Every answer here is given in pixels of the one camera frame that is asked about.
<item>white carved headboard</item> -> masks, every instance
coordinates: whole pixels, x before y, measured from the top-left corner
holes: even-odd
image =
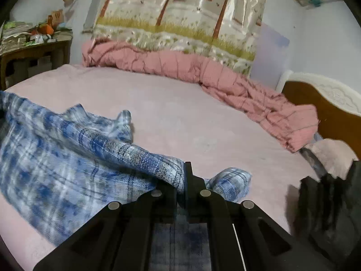
[[[287,81],[309,83],[333,105],[348,113],[361,116],[361,95],[335,79],[319,74],[287,70],[279,79],[276,91],[282,92]]]

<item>wall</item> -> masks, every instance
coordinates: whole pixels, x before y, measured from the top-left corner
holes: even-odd
[[[276,88],[281,74],[291,67],[291,61],[299,41],[299,25],[302,22],[303,12],[304,9],[295,0],[266,0],[262,23],[289,39],[289,45],[284,50],[286,53],[280,54],[277,43],[267,44],[261,38],[251,71],[252,79],[259,80],[262,84],[271,88]],[[269,33],[269,31],[261,30],[261,35],[266,33]]]
[[[81,34],[90,3],[91,0],[76,0],[73,6],[74,14],[69,21],[74,33],[70,52],[71,64],[81,63],[81,46],[90,38],[89,34]],[[44,21],[52,10],[62,9],[62,7],[64,7],[62,0],[19,0],[12,9],[10,18],[37,24]]]
[[[289,39],[288,57],[285,69],[290,67],[293,54],[297,47],[299,24],[304,9],[295,0],[266,0],[263,22]]]
[[[304,11],[291,69],[322,74],[361,93],[361,28],[343,2]]]

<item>bed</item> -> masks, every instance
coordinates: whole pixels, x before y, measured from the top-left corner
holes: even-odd
[[[361,96],[327,77],[317,76],[316,82],[308,80],[311,77],[288,72],[277,88],[295,104],[315,104],[321,135],[333,138],[340,135],[339,139],[345,140],[360,156],[360,147],[347,137],[344,128],[327,130],[325,124],[331,116],[327,114],[324,119],[324,113],[332,107],[334,113],[351,117],[356,127],[361,122]],[[330,85],[343,92],[347,106],[340,104],[341,96],[332,99],[320,88]],[[115,68],[64,65],[8,91],[57,113],[77,103],[91,113],[109,118],[128,109],[135,144],[154,153],[191,161],[195,175],[209,178],[230,166],[252,173],[250,192],[245,199],[253,200],[287,231],[291,229],[299,180],[308,175],[316,178],[299,153],[285,150],[245,114],[207,95],[197,84]],[[350,134],[360,135],[353,126],[348,127]],[[21,267],[32,270],[54,245],[33,229],[1,194],[0,209],[2,239]]]

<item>metal screw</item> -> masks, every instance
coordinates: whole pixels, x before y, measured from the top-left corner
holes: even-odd
[[[200,193],[201,196],[204,196],[205,198],[212,194],[211,191],[208,190],[208,189],[203,189],[199,193]]]
[[[162,192],[160,190],[158,190],[158,189],[153,189],[151,195],[153,197],[157,198],[157,197],[162,195]]]
[[[243,206],[246,208],[246,209],[252,209],[255,204],[254,202],[250,201],[250,200],[246,200],[243,202]]]
[[[109,203],[108,208],[110,210],[116,210],[116,209],[119,208],[119,203],[118,202],[111,202],[111,203]]]

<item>pillow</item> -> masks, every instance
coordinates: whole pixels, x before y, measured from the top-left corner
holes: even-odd
[[[317,157],[329,174],[342,179],[346,179],[353,160],[358,160],[355,152],[341,140],[326,138],[305,148]]]

